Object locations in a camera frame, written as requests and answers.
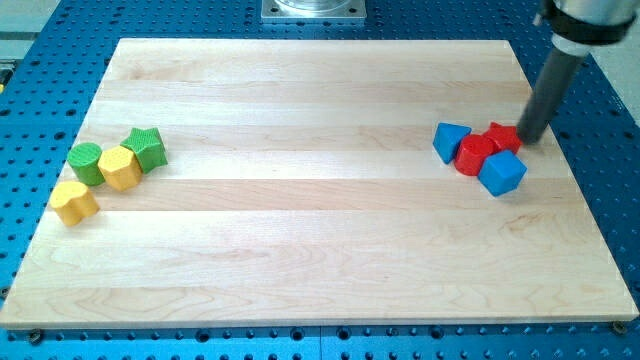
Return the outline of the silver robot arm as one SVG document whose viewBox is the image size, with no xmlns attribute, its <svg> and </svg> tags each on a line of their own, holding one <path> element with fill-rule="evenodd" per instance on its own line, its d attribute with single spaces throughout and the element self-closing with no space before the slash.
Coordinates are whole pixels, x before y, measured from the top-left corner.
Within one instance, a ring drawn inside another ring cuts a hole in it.
<svg viewBox="0 0 640 360">
<path fill-rule="evenodd" d="M 638 19 L 639 0 L 542 0 L 533 20 L 548 22 L 552 49 L 517 123 L 520 140 L 538 143 L 578 68 L 593 48 L 621 42 Z"/>
</svg>

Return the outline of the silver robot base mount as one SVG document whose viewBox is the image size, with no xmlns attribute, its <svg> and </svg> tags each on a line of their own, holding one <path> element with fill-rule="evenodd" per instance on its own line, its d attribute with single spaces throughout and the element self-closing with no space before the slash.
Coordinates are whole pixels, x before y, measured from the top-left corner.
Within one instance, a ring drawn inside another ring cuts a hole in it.
<svg viewBox="0 0 640 360">
<path fill-rule="evenodd" d="M 363 20 L 365 0 L 262 0 L 263 20 Z"/>
</svg>

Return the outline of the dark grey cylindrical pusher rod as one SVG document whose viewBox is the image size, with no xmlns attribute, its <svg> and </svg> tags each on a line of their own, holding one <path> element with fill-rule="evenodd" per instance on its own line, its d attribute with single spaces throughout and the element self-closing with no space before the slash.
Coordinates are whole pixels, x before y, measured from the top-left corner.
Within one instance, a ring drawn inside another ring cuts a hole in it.
<svg viewBox="0 0 640 360">
<path fill-rule="evenodd" d="M 584 59 L 557 48 L 551 50 L 516 125 L 517 136 L 523 144 L 536 144 L 541 140 Z"/>
</svg>

